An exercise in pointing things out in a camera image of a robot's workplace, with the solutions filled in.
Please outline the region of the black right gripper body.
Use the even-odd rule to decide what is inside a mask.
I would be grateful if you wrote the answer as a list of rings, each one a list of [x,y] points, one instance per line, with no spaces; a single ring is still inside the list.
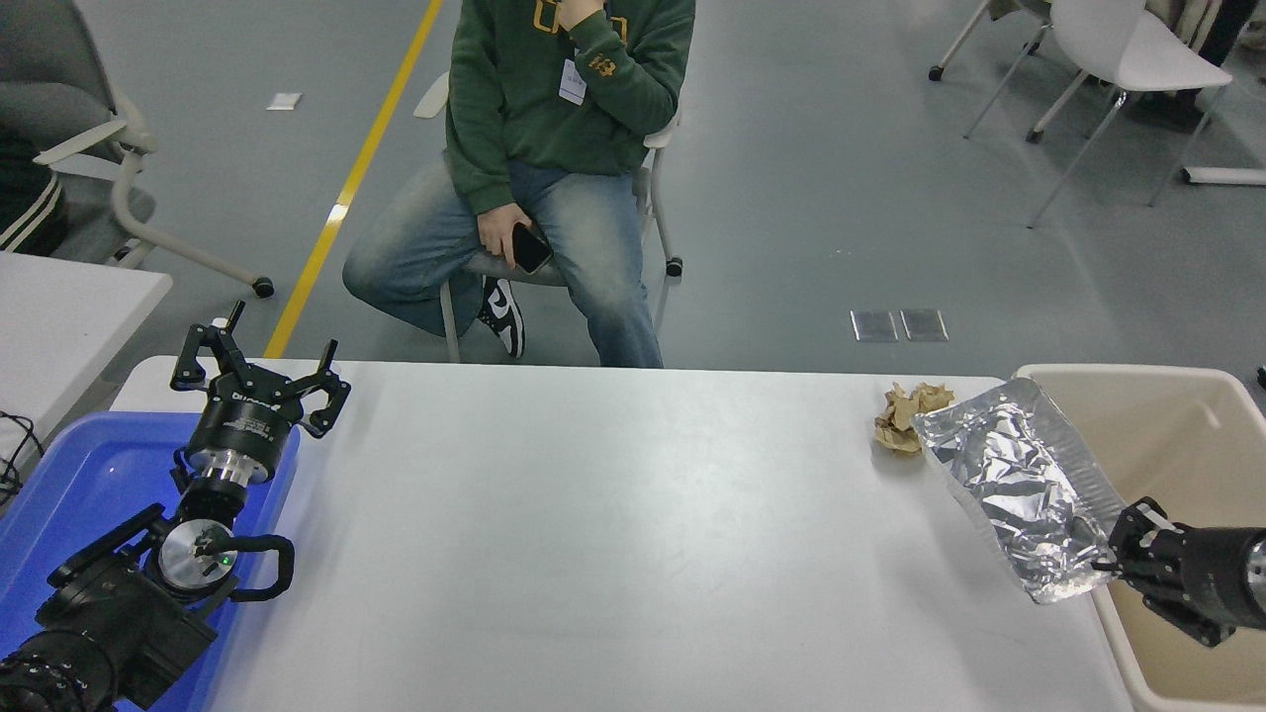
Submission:
[[[1162,571],[1181,602],[1220,625],[1252,626],[1251,530],[1165,531],[1162,540]]]

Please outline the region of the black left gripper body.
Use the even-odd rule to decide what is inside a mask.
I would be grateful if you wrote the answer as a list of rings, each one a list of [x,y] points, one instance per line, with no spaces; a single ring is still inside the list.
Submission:
[[[233,451],[260,467],[276,467],[303,413],[298,400],[268,402],[246,393],[237,378],[215,378],[186,457],[196,467],[208,467],[211,456]]]

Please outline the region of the person's right hand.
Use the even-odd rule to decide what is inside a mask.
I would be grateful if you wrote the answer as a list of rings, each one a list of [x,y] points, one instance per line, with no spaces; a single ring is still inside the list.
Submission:
[[[517,226],[525,226],[530,229],[533,220],[517,203],[506,203],[505,207],[494,207],[476,217],[479,220],[479,238],[487,253],[501,257],[506,266],[518,266],[514,247],[514,231]]]

